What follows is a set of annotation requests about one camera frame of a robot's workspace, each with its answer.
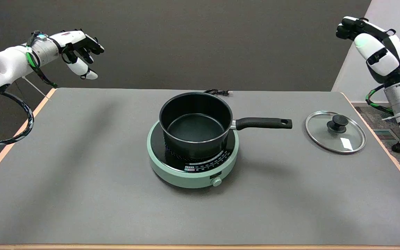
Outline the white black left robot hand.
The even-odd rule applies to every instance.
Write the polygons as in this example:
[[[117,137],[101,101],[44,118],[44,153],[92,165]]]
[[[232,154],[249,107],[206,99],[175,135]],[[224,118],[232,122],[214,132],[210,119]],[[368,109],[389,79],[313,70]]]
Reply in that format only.
[[[73,30],[51,35],[49,39],[56,43],[62,60],[73,73],[83,80],[98,78],[98,74],[89,67],[94,62],[92,54],[105,52],[97,38],[92,38],[82,30]]]

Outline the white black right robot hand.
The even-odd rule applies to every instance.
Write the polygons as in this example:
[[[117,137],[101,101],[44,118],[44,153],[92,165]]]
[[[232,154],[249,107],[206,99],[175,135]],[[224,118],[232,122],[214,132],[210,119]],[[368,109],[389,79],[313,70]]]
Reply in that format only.
[[[400,39],[394,29],[384,30],[365,18],[345,16],[336,37],[351,40],[378,84],[400,82]]]

